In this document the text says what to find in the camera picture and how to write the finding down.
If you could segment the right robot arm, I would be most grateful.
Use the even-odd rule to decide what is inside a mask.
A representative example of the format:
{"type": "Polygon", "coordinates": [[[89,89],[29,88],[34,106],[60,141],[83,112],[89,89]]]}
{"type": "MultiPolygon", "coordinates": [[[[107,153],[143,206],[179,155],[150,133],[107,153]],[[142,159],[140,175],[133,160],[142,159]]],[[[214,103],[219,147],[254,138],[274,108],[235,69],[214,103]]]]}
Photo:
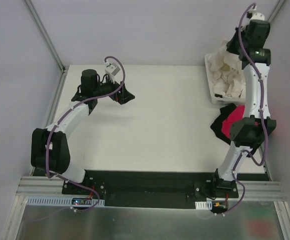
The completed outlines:
{"type": "Polygon", "coordinates": [[[270,23],[252,19],[245,27],[237,27],[226,50],[238,55],[242,62],[246,82],[243,118],[230,128],[230,148],[213,174],[210,193],[221,197],[236,188],[236,176],[244,158],[253,158],[254,151],[268,145],[268,136],[277,126],[268,108],[267,80],[271,64],[271,51],[264,48],[270,33],[270,23]]]}

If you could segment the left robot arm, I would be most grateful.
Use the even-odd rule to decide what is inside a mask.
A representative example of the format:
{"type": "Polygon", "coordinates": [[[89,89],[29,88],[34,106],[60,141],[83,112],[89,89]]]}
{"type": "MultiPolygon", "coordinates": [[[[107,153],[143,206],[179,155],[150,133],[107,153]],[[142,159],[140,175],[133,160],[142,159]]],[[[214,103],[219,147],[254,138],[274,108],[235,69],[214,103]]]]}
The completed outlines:
{"type": "Polygon", "coordinates": [[[68,139],[76,127],[95,109],[98,99],[110,97],[120,105],[135,99],[123,81],[116,82],[109,71],[100,77],[96,70],[86,69],[81,74],[81,84],[71,99],[69,107],[59,120],[32,133],[31,165],[44,170],[50,177],[59,175],[73,181],[73,188],[84,195],[90,190],[85,179],[85,169],[71,162],[68,139]]]}

